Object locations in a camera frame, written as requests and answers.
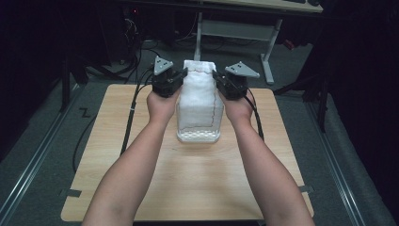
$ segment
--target forearm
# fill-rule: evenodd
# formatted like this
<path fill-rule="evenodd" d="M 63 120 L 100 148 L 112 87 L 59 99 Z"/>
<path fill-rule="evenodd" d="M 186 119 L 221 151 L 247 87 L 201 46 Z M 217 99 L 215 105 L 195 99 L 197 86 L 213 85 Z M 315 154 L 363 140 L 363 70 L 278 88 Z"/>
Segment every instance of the forearm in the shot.
<path fill-rule="evenodd" d="M 249 185 L 266 224 L 313 225 L 293 177 L 260 139 L 250 121 L 240 120 L 232 125 Z"/>
<path fill-rule="evenodd" d="M 166 130 L 150 122 L 100 182 L 84 225 L 132 225 L 152 180 Z"/>

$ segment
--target dark background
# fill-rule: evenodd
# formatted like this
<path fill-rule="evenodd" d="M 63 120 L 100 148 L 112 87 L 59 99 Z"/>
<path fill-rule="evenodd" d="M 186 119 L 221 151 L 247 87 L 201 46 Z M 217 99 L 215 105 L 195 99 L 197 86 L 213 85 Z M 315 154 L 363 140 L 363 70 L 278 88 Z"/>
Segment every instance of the dark background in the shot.
<path fill-rule="evenodd" d="M 70 45 L 102 65 L 128 59 L 128 52 L 120 32 L 123 18 L 115 5 L 107 9 L 73 2 L 60 8 L 55 1 L 0 4 L 1 160 L 59 80 Z M 398 1 L 341 0 L 323 5 L 326 15 L 350 17 L 352 23 L 329 25 L 322 32 L 317 24 L 287 20 L 278 43 L 314 44 L 299 80 L 322 76 L 326 58 L 340 46 L 338 59 L 329 59 L 335 61 L 328 89 L 361 161 L 398 221 Z M 184 33 L 184 17 L 192 17 L 177 13 L 147 11 L 141 25 L 151 27 L 146 30 L 149 35 L 173 44 L 174 29 Z M 160 19 L 165 26 L 156 26 Z M 302 89 L 319 85 L 314 82 Z"/>

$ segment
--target light wood tabletop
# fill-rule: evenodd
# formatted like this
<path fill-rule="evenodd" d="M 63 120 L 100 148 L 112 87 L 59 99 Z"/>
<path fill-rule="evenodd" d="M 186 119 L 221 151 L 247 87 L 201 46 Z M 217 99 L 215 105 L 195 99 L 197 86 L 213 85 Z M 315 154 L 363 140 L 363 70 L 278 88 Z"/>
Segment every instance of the light wood tabletop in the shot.
<path fill-rule="evenodd" d="M 323 11 L 321 6 L 314 7 L 308 2 L 296 3 L 284 0 L 202 0 L 203 2 L 212 2 L 219 4 L 232 4 L 255 8 L 272 8 L 281 10 L 291 10 L 300 12 L 317 12 Z"/>
<path fill-rule="evenodd" d="M 80 197 L 67 197 L 61 218 L 82 221 L 105 172 L 120 156 L 135 85 L 108 87 L 93 125 L 71 189 Z M 131 143 L 148 122 L 146 97 L 151 87 L 138 95 Z M 265 142 L 299 186 L 304 182 L 295 160 L 279 109 L 270 89 L 252 89 L 261 116 Z M 262 219 L 247 182 L 232 126 L 223 116 L 220 139 L 214 144 L 181 143 L 177 121 L 168 124 L 155 174 L 136 220 L 241 220 Z M 302 193 L 313 216 L 311 201 Z"/>

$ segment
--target person's left hand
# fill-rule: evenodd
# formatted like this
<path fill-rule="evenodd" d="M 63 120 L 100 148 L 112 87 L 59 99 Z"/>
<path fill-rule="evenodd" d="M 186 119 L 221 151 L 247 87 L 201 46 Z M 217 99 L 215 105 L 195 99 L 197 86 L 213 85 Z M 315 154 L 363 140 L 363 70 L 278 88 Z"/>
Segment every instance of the person's left hand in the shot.
<path fill-rule="evenodd" d="M 168 123 L 173 116 L 176 102 L 180 94 L 178 89 L 171 97 L 164 98 L 153 91 L 147 97 L 147 108 L 150 113 L 150 121 Z"/>

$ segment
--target gray carpet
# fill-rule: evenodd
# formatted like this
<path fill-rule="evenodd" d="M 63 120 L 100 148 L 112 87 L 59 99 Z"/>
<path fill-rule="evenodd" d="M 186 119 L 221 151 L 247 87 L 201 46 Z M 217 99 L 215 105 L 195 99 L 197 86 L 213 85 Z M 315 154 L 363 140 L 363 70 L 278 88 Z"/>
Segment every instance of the gray carpet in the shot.
<path fill-rule="evenodd" d="M 237 52 L 237 45 L 224 45 L 217 50 L 217 43 L 204 43 L 202 60 L 213 61 L 219 68 L 243 61 L 255 71 L 262 71 L 259 60 L 260 47 L 263 43 L 247 46 L 247 51 Z M 176 68 L 183 66 L 184 59 L 191 59 L 194 55 L 193 47 L 168 47 L 160 43 L 154 48 L 161 57 L 175 62 Z M 270 87 L 263 78 L 250 79 L 249 84 L 254 88 L 278 89 L 295 81 L 311 46 L 299 47 L 289 51 L 284 46 L 277 45 L 270 58 L 272 72 L 276 84 Z M 143 50 L 139 73 L 153 63 L 155 54 Z M 121 66 L 114 65 L 112 70 Z M 60 196 L 62 189 L 70 187 L 73 180 L 72 157 L 79 137 L 92 117 L 98 112 L 107 86 L 110 81 L 98 76 L 90 77 L 90 82 L 83 89 L 82 94 L 73 104 L 70 113 L 62 124 L 54 141 L 49 147 L 49 153 L 44 159 L 40 170 L 24 197 L 18 205 L 8 225 L 79 225 L 79 223 L 63 222 L 60 213 L 65 197 Z M 21 136 L 8 157 L 0 164 L 0 203 L 4 203 L 9 192 L 14 187 L 19 176 L 28 164 L 33 153 L 60 108 L 60 86 L 57 86 L 47 101 L 31 119 L 30 124 Z M 314 192 L 310 194 L 314 208 L 316 225 L 352 225 L 347 214 L 339 190 L 332 178 L 323 153 L 323 144 L 318 137 L 317 128 L 312 124 L 311 116 L 306 104 L 302 103 L 296 92 L 277 97 L 279 110 L 283 118 L 287 133 L 302 171 L 305 184 L 312 186 Z M 86 108 L 89 118 L 83 117 Z M 386 207 L 380 200 L 374 185 L 362 166 L 334 107 L 331 98 L 328 99 L 328 113 L 326 117 L 327 137 L 342 166 L 362 211 L 367 225 L 395 225 Z M 76 162 L 78 163 L 88 139 L 89 131 L 85 133 L 82 143 L 78 147 Z M 159 223 L 135 223 L 135 225 L 158 225 Z M 257 225 L 256 222 L 187 222 L 170 223 L 169 225 Z"/>

